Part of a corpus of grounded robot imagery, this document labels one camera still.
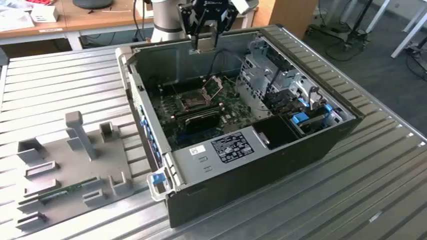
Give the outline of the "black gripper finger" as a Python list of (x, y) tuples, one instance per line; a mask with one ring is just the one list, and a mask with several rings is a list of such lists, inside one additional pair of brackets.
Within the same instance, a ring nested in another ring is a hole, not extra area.
[(205, 8), (202, 3), (177, 4), (177, 13), (180, 17), (181, 28), (189, 35), (190, 46), (193, 50), (198, 49), (198, 35), (205, 23)]
[(234, 23), (236, 17), (238, 12), (236, 10), (226, 10), (220, 16), (216, 21), (216, 30), (213, 33), (213, 47), (217, 46), (218, 36), (222, 32), (230, 30), (232, 25)]

